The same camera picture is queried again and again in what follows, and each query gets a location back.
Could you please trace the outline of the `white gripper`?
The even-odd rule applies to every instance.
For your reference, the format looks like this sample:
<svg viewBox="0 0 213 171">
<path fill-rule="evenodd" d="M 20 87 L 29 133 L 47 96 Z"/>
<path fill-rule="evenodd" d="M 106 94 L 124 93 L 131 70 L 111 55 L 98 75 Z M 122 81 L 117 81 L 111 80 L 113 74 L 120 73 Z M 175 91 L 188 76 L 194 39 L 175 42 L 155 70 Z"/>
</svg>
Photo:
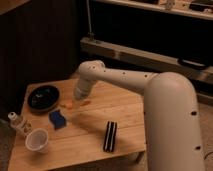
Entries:
<svg viewBox="0 0 213 171">
<path fill-rule="evenodd" d="M 74 99 L 78 101 L 86 99 L 90 95 L 95 84 L 96 82 L 93 80 L 87 80 L 80 77 L 73 91 Z"/>
</svg>

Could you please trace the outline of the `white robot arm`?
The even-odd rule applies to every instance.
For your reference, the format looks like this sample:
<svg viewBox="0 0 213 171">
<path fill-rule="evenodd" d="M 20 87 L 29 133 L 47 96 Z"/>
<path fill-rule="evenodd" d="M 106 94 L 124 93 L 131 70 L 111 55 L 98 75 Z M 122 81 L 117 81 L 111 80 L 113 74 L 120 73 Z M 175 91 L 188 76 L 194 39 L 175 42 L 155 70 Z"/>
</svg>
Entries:
<svg viewBox="0 0 213 171">
<path fill-rule="evenodd" d="M 76 100 L 99 80 L 143 97 L 148 171 L 206 171 L 197 95 L 185 76 L 110 69 L 100 60 L 81 63 L 78 72 Z"/>
</svg>

